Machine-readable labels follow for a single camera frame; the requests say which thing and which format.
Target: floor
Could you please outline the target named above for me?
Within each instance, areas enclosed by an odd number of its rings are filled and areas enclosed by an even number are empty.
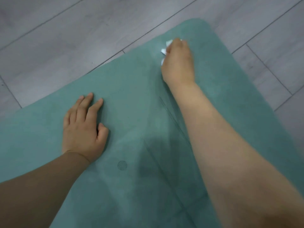
[[[304,0],[0,0],[0,117],[205,19],[304,150]]]

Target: bare skin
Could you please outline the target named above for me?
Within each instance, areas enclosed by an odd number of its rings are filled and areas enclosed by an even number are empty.
[[[175,39],[162,66],[223,227],[304,227],[304,200],[213,107],[195,84],[186,41]]]
[[[0,227],[49,227],[70,188],[102,154],[108,129],[96,131],[100,99],[91,106],[90,93],[80,96],[63,123],[63,154],[22,176],[0,184]]]
[[[223,227],[304,227],[304,200],[212,106],[195,84],[187,42],[176,39],[162,66],[183,114],[207,191]],[[103,152],[108,129],[96,131],[100,99],[90,93],[66,113],[63,154],[0,184],[1,227],[48,227],[81,173]]]

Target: circular mark on mat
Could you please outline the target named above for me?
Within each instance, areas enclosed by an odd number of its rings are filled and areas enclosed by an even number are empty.
[[[123,170],[126,170],[126,169],[127,169],[128,165],[127,165],[127,163],[126,163],[125,161],[120,161],[120,162],[118,163],[117,167],[118,167],[121,171],[123,171]]]

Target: forearm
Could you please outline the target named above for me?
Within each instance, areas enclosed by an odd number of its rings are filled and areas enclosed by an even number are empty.
[[[89,162],[65,153],[22,176],[0,184],[1,227],[48,227],[70,188]]]
[[[272,216],[303,212],[303,199],[295,188],[225,121],[196,84],[171,91],[225,226],[247,226],[248,221],[260,226]]]

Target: yoga mat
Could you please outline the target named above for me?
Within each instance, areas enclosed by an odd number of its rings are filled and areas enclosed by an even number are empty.
[[[223,117],[304,194],[303,160],[272,109],[206,22],[191,19],[0,123],[0,181],[61,154],[62,123],[78,96],[104,98],[107,149],[75,182],[51,227],[220,227],[160,50],[180,37],[196,83]]]

